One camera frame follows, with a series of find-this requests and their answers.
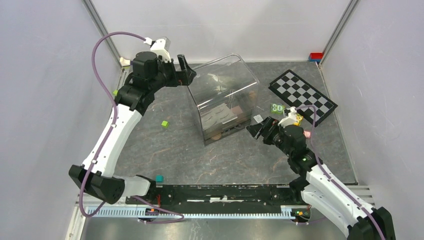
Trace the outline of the pink compact case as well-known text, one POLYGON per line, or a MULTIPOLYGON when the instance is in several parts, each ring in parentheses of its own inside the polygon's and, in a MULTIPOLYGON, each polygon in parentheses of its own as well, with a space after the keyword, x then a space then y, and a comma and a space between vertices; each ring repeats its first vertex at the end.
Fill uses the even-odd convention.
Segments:
POLYGON ((244 110, 240 105, 237 105, 233 108, 231 108, 231 111, 233 114, 235 114, 238 118, 244 118, 249 116, 252 111, 250 109, 244 110))

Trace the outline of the eyebrow stencil card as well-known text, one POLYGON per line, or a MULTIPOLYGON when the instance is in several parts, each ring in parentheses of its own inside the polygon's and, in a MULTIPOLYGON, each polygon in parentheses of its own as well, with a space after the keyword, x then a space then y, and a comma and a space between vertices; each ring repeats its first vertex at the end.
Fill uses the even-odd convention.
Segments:
POLYGON ((237 115, 225 103, 222 103, 201 115, 202 129, 207 130, 217 124, 226 124, 236 118, 237 115))

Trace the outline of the round peach powder puff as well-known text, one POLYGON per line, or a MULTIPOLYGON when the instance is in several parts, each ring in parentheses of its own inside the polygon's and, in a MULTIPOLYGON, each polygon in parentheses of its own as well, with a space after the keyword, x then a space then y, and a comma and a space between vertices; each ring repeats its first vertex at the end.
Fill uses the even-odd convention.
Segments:
POLYGON ((213 136, 211 139, 212 139, 212 140, 214 140, 214 141, 217 141, 217 140, 219 140, 221 137, 222 137, 222 134, 221 134, 221 133, 219 133, 219 134, 217 134, 217 135, 213 136))

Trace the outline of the clear acrylic drawer organizer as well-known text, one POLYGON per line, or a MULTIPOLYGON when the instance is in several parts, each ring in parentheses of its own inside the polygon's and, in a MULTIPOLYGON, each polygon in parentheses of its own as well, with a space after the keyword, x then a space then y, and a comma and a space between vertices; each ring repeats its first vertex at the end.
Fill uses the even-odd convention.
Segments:
POLYGON ((187 87, 187 95, 205 146, 218 141, 213 140, 213 136, 222 134, 220 139, 225 138, 251 123, 257 106, 259 80, 239 54, 222 56, 194 66, 193 70, 196 77, 187 87), (203 130, 201 115, 221 104, 226 104, 230 109, 241 106, 244 110, 251 110, 251 114, 203 130))

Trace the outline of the pink spray bottle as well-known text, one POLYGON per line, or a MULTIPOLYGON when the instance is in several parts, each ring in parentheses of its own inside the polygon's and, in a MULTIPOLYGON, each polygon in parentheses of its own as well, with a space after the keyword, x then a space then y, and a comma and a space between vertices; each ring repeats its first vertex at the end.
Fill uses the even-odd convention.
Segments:
POLYGON ((307 139, 310 139, 310 138, 311 138, 311 136, 312 136, 311 132, 310 132, 310 131, 307 131, 307 130, 305 130, 305 131, 303 132, 303 134, 304 134, 304 136, 305 136, 307 139))

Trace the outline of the white cosmetic tube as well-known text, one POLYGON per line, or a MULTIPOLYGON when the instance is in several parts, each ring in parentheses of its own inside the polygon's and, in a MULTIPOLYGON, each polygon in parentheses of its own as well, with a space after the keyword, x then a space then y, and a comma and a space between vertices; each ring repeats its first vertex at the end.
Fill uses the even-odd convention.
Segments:
POLYGON ((255 116, 253 117, 253 119, 254 119, 257 123, 261 123, 261 122, 264 120, 260 114, 255 115, 255 116))

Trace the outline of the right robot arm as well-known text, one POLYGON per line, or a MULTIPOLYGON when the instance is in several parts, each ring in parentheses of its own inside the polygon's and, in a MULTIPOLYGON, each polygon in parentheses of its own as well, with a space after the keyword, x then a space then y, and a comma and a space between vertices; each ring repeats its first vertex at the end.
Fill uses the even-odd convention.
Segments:
POLYGON ((394 240, 393 218, 384 208, 369 204, 344 185, 307 146, 304 129, 297 125, 280 126, 267 117, 247 131, 254 139, 277 147, 287 157, 290 168, 299 177, 289 183, 289 199, 295 204, 316 208, 348 240, 394 240))

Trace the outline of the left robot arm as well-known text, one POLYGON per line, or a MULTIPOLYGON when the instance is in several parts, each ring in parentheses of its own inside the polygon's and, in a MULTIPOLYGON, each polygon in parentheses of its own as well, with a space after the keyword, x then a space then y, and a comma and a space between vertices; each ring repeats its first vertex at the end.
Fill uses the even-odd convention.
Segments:
POLYGON ((131 61, 132 72, 114 97, 111 116, 92 152, 81 165, 72 165, 69 176, 83 193, 108 204, 122 197, 138 196, 145 204, 153 203, 157 190, 154 181, 143 176, 114 174, 118 158, 130 133, 141 120, 155 93, 164 87, 189 86, 196 72, 183 54, 174 62, 151 51, 139 52, 131 61))

